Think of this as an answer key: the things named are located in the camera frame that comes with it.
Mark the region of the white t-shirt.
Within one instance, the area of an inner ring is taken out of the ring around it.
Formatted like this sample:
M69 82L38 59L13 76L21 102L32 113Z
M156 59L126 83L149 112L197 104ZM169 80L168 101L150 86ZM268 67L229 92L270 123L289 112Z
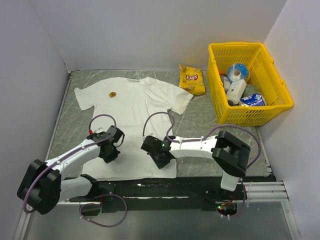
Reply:
M182 115L193 95L173 84L146 77L103 79L84 89L75 88L75 97L82 111L93 108L91 129L106 131L113 123L124 132L120 154L105 163L98 157L83 165L82 173L97 180L136 180L177 176L177 162L158 169L152 158L141 150L142 134L163 139L171 126L169 110Z

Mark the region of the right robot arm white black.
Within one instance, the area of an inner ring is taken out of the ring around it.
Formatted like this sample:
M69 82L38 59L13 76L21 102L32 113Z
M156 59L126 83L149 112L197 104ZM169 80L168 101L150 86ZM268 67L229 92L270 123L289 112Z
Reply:
M184 157L214 160L223 170L218 193L223 199L236 194L239 180L246 175L251 148L231 133L221 130L208 138L169 136L160 140L151 135L141 145L159 169L173 159Z

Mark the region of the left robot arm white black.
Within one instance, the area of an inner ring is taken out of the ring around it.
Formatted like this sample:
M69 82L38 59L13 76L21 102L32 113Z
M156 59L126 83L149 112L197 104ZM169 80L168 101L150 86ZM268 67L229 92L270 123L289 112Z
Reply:
M123 143L124 138L123 131L112 125L107 131L91 133L78 146L58 157L32 161L17 190L24 212L45 215L57 203L76 197L94 201L99 195L99 183L95 178L88 174L67 177L76 167L96 158L107 164L114 161L120 154L115 144Z

